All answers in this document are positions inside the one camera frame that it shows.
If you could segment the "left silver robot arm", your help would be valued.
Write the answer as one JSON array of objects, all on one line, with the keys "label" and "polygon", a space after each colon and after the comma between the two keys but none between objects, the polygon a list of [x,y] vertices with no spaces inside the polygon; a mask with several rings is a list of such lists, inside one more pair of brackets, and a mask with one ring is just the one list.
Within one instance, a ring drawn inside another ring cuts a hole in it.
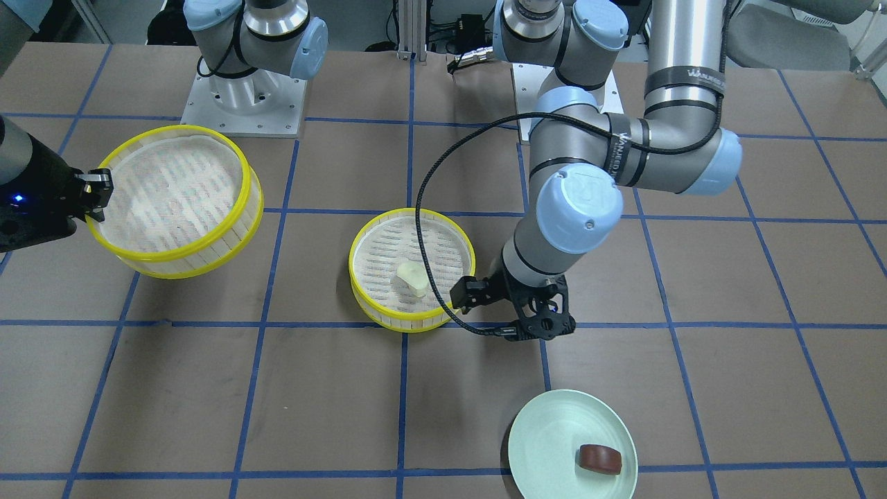
[{"label": "left silver robot arm", "polygon": [[[500,329],[511,341],[572,333],[566,272],[599,246],[623,213],[621,187],[719,195],[738,184],[744,149],[722,126],[726,59],[745,20],[760,28],[769,10],[755,4],[737,14],[728,1],[656,1],[641,117],[605,113],[601,87],[624,41],[624,13],[608,1],[500,1],[495,10],[498,57],[552,68],[529,128],[529,211],[516,225],[480,297],[454,298],[457,308],[506,300],[518,319]],[[843,222],[809,217],[744,218],[780,292],[783,310],[751,328],[862,329],[885,323],[885,255],[869,237],[823,144],[884,145],[885,125],[868,137],[839,132],[836,119],[814,116],[801,94],[794,110],[847,207]]]}]

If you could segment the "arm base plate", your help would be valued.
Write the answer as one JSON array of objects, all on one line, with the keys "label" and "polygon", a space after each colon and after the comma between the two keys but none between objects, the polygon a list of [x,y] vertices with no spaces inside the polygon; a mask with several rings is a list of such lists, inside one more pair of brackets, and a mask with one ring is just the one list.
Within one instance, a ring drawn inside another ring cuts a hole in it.
[{"label": "arm base plate", "polygon": [[556,78],[554,67],[529,63],[513,63],[512,80],[514,104],[520,115],[519,139],[524,146],[530,145],[530,135],[536,124],[541,122],[541,118],[529,116],[532,112],[582,121],[583,128],[592,130],[593,135],[605,140],[614,134],[608,118],[624,113],[612,71],[608,72],[602,86],[588,91],[567,87]]},{"label": "arm base plate", "polygon": [[297,139],[308,82],[266,70],[237,79],[196,76],[181,124],[229,138]]}]

